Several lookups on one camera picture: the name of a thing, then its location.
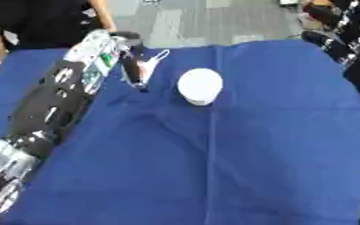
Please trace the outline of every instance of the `wire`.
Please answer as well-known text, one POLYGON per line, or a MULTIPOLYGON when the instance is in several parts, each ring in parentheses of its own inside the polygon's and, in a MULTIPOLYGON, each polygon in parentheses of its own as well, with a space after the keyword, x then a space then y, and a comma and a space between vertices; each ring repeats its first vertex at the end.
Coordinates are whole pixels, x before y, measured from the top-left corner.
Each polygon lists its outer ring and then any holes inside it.
POLYGON ((178 30, 176 30, 175 26, 169 22, 169 20, 165 17, 164 9, 160 6, 161 0, 143 0, 144 4, 153 4, 158 12, 162 15, 163 20, 165 21, 166 26, 169 30, 176 35, 183 43, 184 46, 196 46, 196 43, 192 43, 191 41, 187 40, 178 30))

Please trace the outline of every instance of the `person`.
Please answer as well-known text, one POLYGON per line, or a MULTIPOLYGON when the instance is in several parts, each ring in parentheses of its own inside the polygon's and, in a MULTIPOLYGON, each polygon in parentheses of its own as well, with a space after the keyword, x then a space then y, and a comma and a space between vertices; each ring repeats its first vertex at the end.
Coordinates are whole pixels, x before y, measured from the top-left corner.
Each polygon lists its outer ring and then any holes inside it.
POLYGON ((0 63, 8 50, 72 47, 98 28, 117 30, 106 0, 0 0, 0 63))

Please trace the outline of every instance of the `table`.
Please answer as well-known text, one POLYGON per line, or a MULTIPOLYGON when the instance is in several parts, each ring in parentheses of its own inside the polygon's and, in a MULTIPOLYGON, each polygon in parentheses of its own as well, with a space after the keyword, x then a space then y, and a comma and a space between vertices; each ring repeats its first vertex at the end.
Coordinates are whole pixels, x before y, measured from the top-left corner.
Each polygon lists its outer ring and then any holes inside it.
MULTIPOLYGON (((28 87, 63 54, 5 60, 0 136, 28 87)), ((148 94, 118 74, 3 224, 356 224, 360 96, 316 47, 280 40, 174 49, 148 94), (176 91, 195 68, 224 78, 213 105, 192 106, 176 91)))

